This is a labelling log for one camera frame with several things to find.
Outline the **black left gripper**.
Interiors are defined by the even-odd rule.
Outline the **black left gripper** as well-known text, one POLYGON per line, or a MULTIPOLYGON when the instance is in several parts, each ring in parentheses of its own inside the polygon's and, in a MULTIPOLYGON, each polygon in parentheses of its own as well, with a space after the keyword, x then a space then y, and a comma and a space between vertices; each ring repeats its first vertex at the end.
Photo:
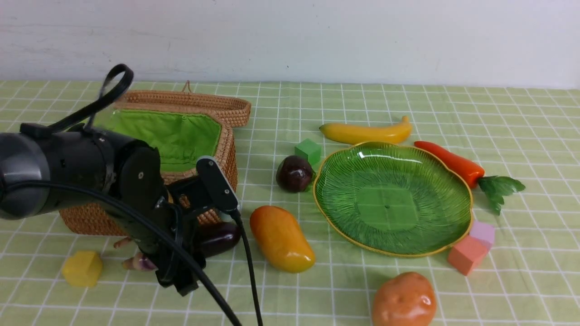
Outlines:
MULTIPOLYGON (((122 153, 116 170, 116 183, 110 194, 141 213, 147 221, 192 253, 197 219, 185 217, 180 206, 173 202, 161 177, 160 166, 158 151, 151 147, 135 147, 122 153)), ((104 210, 128 235, 128 239, 119 241, 116 246, 132 241, 140 250, 134 258, 123 262, 125 269, 153 271, 162 287, 174 286, 182 296, 197 289, 197 277, 155 233, 108 204, 104 210)))

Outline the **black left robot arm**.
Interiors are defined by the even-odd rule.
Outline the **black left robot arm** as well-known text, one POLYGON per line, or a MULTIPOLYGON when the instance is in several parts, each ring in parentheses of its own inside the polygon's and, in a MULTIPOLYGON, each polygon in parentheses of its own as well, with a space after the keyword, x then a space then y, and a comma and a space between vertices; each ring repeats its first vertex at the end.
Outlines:
POLYGON ((103 129, 38 138, 1 134, 1 217, 20 220, 98 202, 157 269, 162 287, 186 296, 209 285, 192 246, 196 221, 182 217, 160 173, 157 149, 103 129))

